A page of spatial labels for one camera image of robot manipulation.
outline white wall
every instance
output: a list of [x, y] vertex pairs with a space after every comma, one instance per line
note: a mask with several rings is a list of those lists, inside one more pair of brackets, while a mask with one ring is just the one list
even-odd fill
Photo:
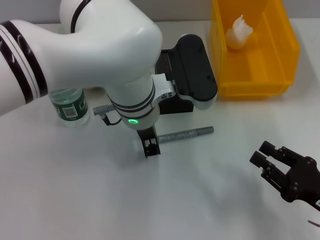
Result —
[[[132, 2], [154, 21], [211, 18], [212, 0], [132, 0]], [[320, 18], [320, 0], [283, 0], [283, 2], [290, 18]], [[33, 23], [58, 23], [59, 4], [60, 0], [1, 0], [0, 22], [22, 19]]]

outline marker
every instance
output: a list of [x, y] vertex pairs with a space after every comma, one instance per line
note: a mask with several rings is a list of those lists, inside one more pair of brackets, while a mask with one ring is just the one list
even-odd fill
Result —
[[180, 131], [175, 133], [169, 133], [165, 135], [158, 136], [159, 144], [169, 143], [173, 141], [183, 140], [183, 139], [191, 139], [194, 137], [212, 134], [215, 132], [215, 128], [213, 126], [196, 128], [187, 131]]

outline green bottle label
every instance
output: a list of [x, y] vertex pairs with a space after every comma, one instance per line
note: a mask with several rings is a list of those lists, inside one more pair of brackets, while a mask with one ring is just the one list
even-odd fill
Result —
[[81, 96], [72, 103], [56, 104], [52, 103], [55, 107], [58, 116], [66, 121], [76, 121], [86, 115], [88, 111], [88, 103], [85, 98], [85, 93], [82, 91]]

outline green led light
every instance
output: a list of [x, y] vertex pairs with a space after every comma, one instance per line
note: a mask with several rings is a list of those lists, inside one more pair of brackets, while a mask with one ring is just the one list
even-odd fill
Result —
[[128, 122], [131, 124], [138, 124], [138, 120], [135, 119], [129, 119]]

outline black device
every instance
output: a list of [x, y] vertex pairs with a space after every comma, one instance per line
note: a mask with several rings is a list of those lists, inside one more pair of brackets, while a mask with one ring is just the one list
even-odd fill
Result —
[[194, 34], [181, 37], [174, 48], [161, 51], [155, 74], [165, 74], [167, 81], [174, 81], [177, 92], [159, 103], [160, 114], [193, 112], [193, 103], [179, 96], [207, 102], [218, 93], [204, 42]]
[[285, 201], [292, 203], [294, 200], [302, 200], [320, 211], [320, 172], [316, 160], [301, 156], [284, 146], [276, 149], [267, 141], [259, 151], [290, 167], [284, 174], [258, 151], [250, 159], [258, 168], [263, 168], [261, 177], [277, 189]]

